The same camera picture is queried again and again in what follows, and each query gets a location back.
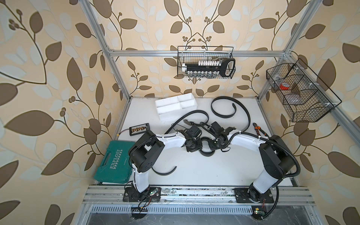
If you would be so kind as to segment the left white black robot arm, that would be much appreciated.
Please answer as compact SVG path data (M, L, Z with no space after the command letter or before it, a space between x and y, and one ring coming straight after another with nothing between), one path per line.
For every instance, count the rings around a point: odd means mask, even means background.
M133 188L139 194L144 194L150 187L149 170L155 165L162 151L185 147L194 152L202 148L202 131L195 125L172 134L154 134L146 131L130 148L129 162L134 169Z

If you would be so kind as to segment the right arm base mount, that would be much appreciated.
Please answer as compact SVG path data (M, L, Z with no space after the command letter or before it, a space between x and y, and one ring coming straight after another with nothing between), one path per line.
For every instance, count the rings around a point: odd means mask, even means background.
M274 203L274 197L270 189L261 194L255 188L238 187L234 188L234 195L237 203Z

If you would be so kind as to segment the black belt front loop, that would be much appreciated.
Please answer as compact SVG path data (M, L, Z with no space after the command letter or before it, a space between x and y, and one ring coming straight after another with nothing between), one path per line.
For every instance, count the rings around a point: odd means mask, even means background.
M198 151L205 157L211 157L212 155L214 155L216 150L216 145L214 144L214 141L208 137L202 137L201 142L207 142L210 150L204 151L203 147L201 147Z

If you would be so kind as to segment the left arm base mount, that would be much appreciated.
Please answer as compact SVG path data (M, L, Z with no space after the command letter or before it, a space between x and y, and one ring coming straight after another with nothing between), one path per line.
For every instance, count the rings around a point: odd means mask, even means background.
M159 202L161 198L160 187L148 187L143 192L138 192L135 187L126 187L123 202L141 202L151 198L152 202Z

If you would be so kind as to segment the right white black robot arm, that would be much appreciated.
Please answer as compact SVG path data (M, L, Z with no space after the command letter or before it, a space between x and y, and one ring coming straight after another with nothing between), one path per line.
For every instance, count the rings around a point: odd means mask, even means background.
M217 122L211 125L202 122L201 127L215 137L216 150L225 151L230 145L237 145L260 153L263 171L249 186L251 194L262 195L283 179L296 177L301 172L298 160L277 135L262 137L234 127L224 129Z

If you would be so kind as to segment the white divided storage tray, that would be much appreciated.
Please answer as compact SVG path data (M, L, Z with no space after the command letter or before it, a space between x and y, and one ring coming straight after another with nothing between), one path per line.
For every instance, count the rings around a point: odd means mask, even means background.
M192 93L156 100L155 106L162 122L179 119L181 116L197 110L197 102Z

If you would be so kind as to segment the black belt long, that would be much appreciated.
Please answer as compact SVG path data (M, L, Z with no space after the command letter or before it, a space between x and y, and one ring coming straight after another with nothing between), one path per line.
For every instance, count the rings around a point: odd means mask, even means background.
M201 113L203 115L206 116L207 120L205 121L205 123L207 123L210 119L208 113L204 110L193 110L185 115L183 115L182 117L180 117L176 122L174 122L171 127L165 132L165 134L168 134L176 125L178 125L179 122L181 122L182 120L185 120L186 121L186 124L189 124L190 126L200 126L199 123L195 123L195 122L192 122L192 121L188 121L186 118L192 114L196 114L196 113ZM171 171L169 172L157 172L154 168L152 168L153 172L156 173L157 175L160 175L160 176L169 176L171 175L175 170L177 169L177 166L175 166Z

